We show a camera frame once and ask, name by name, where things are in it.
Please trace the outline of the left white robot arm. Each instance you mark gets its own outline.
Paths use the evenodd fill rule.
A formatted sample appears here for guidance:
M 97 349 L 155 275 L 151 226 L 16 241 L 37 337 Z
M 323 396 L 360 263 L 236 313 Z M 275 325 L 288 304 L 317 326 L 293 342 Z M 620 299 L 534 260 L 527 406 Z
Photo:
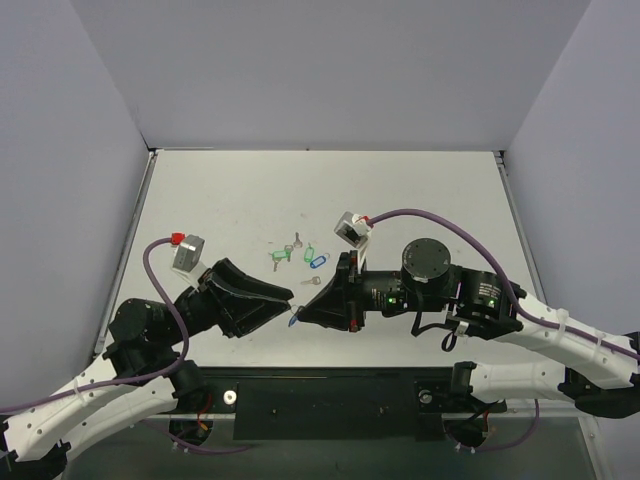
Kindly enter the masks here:
M 229 259 L 172 269 L 188 284 L 174 301 L 124 301 L 103 354 L 47 399 L 12 409 L 1 425 L 2 478 L 55 479 L 69 460 L 119 430 L 158 413 L 204 407 L 208 388 L 187 357 L 190 338 L 213 327 L 241 338 L 286 312 L 293 298 Z

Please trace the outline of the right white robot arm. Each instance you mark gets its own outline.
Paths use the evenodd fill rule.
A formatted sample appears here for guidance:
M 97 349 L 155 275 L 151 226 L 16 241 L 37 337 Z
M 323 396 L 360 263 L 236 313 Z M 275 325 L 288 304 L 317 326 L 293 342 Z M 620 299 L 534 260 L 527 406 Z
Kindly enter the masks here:
M 445 352 L 460 338 L 516 345 L 541 355 L 530 363 L 455 363 L 443 390 L 421 386 L 418 396 L 459 409 L 510 399 L 555 400 L 595 417 L 622 419 L 639 411 L 639 336 L 608 335 L 570 319 L 495 273 L 451 262 L 430 238 L 410 242 L 396 271 L 369 271 L 355 252 L 341 254 L 331 281 L 296 311 L 298 321 L 356 333 L 369 312 L 385 318 L 411 313 L 411 334 L 434 329 L 426 313 L 443 313 Z

